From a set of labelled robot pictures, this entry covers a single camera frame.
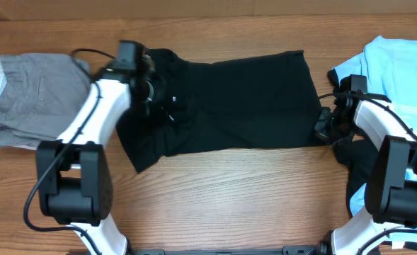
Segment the light blue printed t-shirt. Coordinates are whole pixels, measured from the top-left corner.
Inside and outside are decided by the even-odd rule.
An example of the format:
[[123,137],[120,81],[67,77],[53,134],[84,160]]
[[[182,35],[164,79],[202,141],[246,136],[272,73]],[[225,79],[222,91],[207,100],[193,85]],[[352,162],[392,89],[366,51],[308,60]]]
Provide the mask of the light blue printed t-shirt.
[[[392,110],[417,135],[417,40],[376,37],[359,55],[334,67],[329,77],[339,89],[351,74],[367,77],[367,93],[386,96]],[[366,183],[378,151],[369,138],[336,145],[337,160],[349,170],[347,195],[353,216],[364,205]]]

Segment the folded grey shirt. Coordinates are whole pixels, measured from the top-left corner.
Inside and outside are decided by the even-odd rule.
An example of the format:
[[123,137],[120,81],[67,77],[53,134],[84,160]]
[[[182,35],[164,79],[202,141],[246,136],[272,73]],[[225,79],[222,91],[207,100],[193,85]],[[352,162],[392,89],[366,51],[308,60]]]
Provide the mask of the folded grey shirt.
[[0,60],[7,78],[0,97],[0,125],[39,143],[55,140],[88,96],[89,64],[49,53],[0,55]]

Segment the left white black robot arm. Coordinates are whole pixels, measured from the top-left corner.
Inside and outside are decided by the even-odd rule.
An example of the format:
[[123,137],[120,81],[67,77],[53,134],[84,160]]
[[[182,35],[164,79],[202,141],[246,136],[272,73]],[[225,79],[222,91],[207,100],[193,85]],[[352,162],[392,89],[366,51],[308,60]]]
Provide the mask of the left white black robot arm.
[[110,214],[113,183],[105,147],[121,116],[138,103],[146,109],[156,103],[162,85],[145,52],[119,54],[100,69],[69,127],[36,150],[38,180],[23,209],[30,229],[74,232],[89,254],[132,254]]

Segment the black polo shirt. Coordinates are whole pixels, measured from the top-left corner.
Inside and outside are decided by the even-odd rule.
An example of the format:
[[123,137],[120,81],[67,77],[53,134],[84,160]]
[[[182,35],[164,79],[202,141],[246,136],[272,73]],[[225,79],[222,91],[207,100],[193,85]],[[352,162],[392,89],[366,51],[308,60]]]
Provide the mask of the black polo shirt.
[[116,127],[137,171],[177,154],[321,144],[314,126],[322,108],[303,51],[212,64],[168,49],[149,55],[166,102],[147,117],[128,111]]

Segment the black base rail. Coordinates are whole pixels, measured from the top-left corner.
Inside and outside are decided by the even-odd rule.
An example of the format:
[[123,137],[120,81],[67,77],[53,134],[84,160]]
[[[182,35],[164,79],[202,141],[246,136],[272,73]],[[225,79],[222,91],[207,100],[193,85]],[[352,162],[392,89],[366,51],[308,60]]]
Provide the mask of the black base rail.
[[284,246],[280,249],[233,249],[233,250],[192,250],[165,251],[163,249],[128,249],[126,255],[333,255],[327,244],[316,246]]

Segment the black garment under blue shirt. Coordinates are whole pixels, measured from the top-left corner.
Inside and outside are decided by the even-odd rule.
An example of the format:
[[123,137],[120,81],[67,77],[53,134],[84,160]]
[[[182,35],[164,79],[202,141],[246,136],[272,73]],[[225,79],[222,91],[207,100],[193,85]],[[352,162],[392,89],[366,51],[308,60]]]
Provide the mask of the black garment under blue shirt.
[[320,254],[377,254],[382,244],[417,251],[417,134],[365,76],[328,72],[335,109],[321,134],[348,168],[351,219],[328,233]]

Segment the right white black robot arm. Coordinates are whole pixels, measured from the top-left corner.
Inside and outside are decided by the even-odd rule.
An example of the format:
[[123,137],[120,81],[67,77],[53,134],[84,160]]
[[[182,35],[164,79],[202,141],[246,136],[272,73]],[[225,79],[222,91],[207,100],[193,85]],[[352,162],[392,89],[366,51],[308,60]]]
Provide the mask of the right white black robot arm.
[[369,254],[383,242],[417,246],[417,135],[392,110],[386,96],[333,93],[335,111],[323,114],[325,136],[361,131],[378,151],[366,183],[364,205],[329,232],[311,254]]

